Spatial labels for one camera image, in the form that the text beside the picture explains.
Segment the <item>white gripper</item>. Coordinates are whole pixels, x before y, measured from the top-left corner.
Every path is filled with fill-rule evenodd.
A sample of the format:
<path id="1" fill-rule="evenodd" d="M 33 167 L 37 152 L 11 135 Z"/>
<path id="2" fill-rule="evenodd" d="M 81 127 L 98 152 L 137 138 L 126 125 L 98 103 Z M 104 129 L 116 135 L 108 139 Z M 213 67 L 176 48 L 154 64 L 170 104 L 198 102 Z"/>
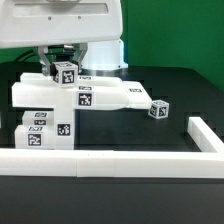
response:
<path id="1" fill-rule="evenodd" d="M 37 47 L 44 76 L 54 76 L 50 45 L 74 45 L 73 62 L 82 69 L 88 44 L 119 39 L 120 0 L 0 0 L 0 48 Z"/>

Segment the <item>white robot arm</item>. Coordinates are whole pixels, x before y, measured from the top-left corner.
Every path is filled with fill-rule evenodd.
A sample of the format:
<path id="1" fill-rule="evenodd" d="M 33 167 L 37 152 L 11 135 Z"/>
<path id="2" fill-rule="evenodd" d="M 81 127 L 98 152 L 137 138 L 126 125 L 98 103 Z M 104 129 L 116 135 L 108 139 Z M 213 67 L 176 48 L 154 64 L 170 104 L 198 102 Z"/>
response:
<path id="1" fill-rule="evenodd" d="M 48 48 L 78 44 L 86 70 L 123 62 L 121 0 L 0 0 L 0 49 L 35 47 L 43 73 Z"/>

